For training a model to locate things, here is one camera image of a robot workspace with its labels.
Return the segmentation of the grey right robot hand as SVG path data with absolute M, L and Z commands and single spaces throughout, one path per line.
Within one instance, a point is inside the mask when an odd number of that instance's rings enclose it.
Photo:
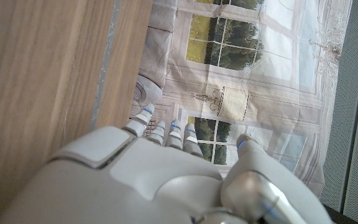
M 154 106 L 55 152 L 0 223 L 330 223 L 316 195 L 248 134 L 226 176 L 203 158 L 195 127 L 156 125 Z

